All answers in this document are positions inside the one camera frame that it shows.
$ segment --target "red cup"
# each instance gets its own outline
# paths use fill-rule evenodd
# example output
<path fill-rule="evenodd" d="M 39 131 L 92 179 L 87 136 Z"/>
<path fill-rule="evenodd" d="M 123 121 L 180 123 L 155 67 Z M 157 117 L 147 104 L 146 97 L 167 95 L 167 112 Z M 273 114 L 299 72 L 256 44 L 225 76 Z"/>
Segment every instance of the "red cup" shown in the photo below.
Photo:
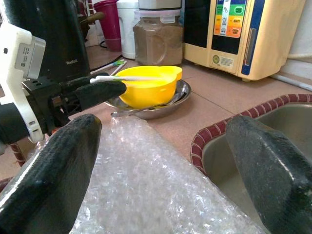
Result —
<path fill-rule="evenodd" d="M 93 5 L 94 9 L 105 14 L 99 22 L 101 24 L 105 43 L 111 51 L 121 51 L 121 37 L 117 11 L 117 0 L 104 0 Z"/>

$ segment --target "sink rim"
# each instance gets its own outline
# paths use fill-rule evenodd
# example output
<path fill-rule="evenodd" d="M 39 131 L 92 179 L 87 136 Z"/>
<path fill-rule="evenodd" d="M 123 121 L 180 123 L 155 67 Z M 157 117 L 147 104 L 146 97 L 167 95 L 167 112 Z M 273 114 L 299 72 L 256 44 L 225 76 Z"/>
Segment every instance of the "sink rim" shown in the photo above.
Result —
<path fill-rule="evenodd" d="M 258 118 L 267 113 L 277 110 L 280 107 L 292 104 L 311 104 L 312 94 L 287 94 L 261 103 L 249 110 L 243 111 L 237 115 L 233 115 L 227 119 L 201 129 L 195 135 L 191 144 L 191 163 L 197 167 L 205 176 L 207 176 L 204 166 L 202 152 L 205 146 L 212 140 L 225 134 L 226 124 L 235 116 L 250 116 Z"/>

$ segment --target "bubble wrap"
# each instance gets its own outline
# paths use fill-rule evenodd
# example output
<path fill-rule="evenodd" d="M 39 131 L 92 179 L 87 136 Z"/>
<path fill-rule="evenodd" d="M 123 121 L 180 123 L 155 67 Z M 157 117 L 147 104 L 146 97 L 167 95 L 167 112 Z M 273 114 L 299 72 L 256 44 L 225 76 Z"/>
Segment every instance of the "bubble wrap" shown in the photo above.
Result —
<path fill-rule="evenodd" d="M 123 117 L 103 128 L 90 185 L 70 232 L 95 233 L 264 232 L 146 121 Z"/>

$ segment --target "stainless steel sink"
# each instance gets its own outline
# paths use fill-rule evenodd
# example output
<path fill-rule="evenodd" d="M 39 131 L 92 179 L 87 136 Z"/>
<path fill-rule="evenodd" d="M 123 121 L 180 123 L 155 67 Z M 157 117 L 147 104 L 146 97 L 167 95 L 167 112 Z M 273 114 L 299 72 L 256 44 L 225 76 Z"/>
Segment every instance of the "stainless steel sink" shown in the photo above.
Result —
<path fill-rule="evenodd" d="M 283 132 L 312 162 L 312 103 L 288 104 L 256 119 Z M 203 147 L 201 159 L 210 180 L 265 230 L 235 166 L 225 134 Z"/>

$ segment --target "glass jar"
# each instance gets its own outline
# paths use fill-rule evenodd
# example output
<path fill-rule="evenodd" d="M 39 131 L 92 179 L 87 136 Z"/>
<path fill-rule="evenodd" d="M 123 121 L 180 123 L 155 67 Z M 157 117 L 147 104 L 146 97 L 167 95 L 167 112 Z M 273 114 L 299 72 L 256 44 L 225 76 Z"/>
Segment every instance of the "glass jar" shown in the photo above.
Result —
<path fill-rule="evenodd" d="M 140 11 L 140 21 L 133 27 L 137 62 L 152 66 L 182 63 L 179 15 L 180 10 Z"/>

